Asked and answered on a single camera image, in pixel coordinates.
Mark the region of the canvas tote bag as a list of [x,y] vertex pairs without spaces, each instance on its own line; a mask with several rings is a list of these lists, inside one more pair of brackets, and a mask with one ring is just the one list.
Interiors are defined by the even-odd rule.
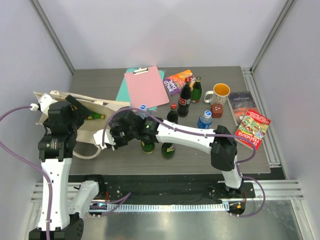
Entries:
[[104,118],[93,118],[85,120],[84,124],[77,131],[76,141],[87,144],[95,144],[94,134],[104,128],[107,119],[114,112],[131,105],[128,100],[106,100],[76,93],[61,92],[57,90],[50,91],[49,95],[56,101],[64,101],[68,95],[71,95],[93,113],[104,116]]

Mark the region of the Pocari Sweat plastic bottle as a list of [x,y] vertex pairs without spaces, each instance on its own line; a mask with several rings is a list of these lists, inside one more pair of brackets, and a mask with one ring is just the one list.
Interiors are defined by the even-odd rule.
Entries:
[[145,104],[140,105],[138,115],[142,118],[145,119],[151,114],[150,110],[147,108]]

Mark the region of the green glass bottle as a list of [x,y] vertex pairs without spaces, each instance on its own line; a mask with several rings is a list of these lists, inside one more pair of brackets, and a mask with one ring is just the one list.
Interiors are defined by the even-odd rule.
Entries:
[[174,143],[165,142],[161,146],[162,157],[169,160],[174,157],[176,153],[176,147]]
[[89,115],[86,119],[87,119],[87,120],[99,120],[99,119],[104,120],[104,119],[105,119],[105,115],[104,115],[104,114],[100,114],[100,113],[93,112],[93,113],[92,113],[91,115]]
[[140,145],[141,145],[142,151],[146,154],[152,154],[155,151],[155,143],[154,142],[145,143],[145,142],[141,141]]
[[201,96],[202,96],[201,77],[197,76],[195,78],[195,82],[192,87],[190,102],[193,104],[198,103],[201,99]]

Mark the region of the Coca-Cola glass bottle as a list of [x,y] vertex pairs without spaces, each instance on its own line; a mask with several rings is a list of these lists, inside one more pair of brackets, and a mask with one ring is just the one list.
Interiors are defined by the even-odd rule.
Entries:
[[192,81],[191,76],[187,76],[184,80],[184,86],[180,91],[179,100],[178,100],[178,107],[177,107],[177,114],[179,117],[186,117],[189,113],[189,106],[191,103],[191,87],[190,83]]
[[177,104],[176,103],[172,103],[170,105],[170,111],[167,114],[166,119],[171,123],[178,124],[179,116],[177,113]]

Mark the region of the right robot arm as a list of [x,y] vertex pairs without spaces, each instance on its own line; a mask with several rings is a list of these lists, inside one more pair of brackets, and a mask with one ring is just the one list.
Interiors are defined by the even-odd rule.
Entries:
[[125,107],[114,112],[106,123],[103,143],[114,149],[137,139],[149,143],[173,143],[198,149],[210,156],[210,164],[220,170],[226,193],[233,198],[243,194],[243,180],[236,166],[237,142],[227,128],[200,129],[183,126],[146,113],[141,117],[139,110]]

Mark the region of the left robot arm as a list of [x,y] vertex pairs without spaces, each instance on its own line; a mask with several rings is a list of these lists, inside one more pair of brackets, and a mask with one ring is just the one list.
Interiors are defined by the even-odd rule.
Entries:
[[47,93],[38,99],[39,110],[47,117],[46,133],[38,143],[41,170],[44,172],[41,216],[30,240],[80,240],[84,216],[91,202],[107,192],[102,177],[89,175],[71,203],[68,203],[68,178],[78,129],[91,111],[71,95],[56,100]]

